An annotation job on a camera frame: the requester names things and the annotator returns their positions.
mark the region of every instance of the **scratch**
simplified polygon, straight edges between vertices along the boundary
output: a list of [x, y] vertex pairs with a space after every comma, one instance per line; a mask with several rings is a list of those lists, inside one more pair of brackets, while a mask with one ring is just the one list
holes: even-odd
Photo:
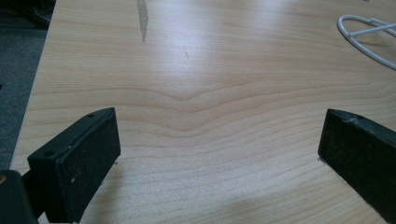
[[136, 0], [137, 10], [139, 11], [140, 31], [142, 32], [142, 41], [146, 41], [146, 33], [148, 31], [149, 14], [145, 0]]
[[189, 57], [189, 53], [186, 50], [186, 46], [183, 45], [183, 49], [184, 49], [184, 53], [186, 54], [186, 57], [189, 59], [190, 57]]

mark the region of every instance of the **wooden desk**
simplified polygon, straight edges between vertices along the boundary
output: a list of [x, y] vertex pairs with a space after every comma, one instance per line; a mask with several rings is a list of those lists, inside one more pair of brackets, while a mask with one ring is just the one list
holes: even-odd
[[136, 1], [58, 1], [13, 169], [115, 106], [122, 155], [81, 223], [384, 223], [317, 150], [329, 107], [396, 130], [396, 72], [336, 27], [395, 1], [146, 0], [145, 43], [138, 3], [142, 29]]

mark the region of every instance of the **gray carpet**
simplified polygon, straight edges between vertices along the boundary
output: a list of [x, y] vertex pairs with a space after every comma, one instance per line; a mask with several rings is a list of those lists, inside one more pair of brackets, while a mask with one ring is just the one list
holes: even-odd
[[47, 31], [4, 8], [0, 15], [0, 170], [5, 170], [11, 164]]

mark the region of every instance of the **floor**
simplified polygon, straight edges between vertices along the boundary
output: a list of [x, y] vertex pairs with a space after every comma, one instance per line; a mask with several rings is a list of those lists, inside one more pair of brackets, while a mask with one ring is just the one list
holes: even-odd
[[0, 5], [0, 170], [11, 164], [46, 35]]

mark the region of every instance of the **desk surface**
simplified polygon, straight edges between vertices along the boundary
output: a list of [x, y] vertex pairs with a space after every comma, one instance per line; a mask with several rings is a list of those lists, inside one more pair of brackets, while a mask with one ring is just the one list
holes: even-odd
[[[396, 22], [395, 9], [60, 0], [12, 168], [25, 173], [34, 150], [115, 106], [122, 154], [81, 223], [383, 223], [317, 150], [329, 107], [396, 130], [396, 72], [336, 27], [345, 14]], [[394, 60], [394, 38], [361, 41]]]

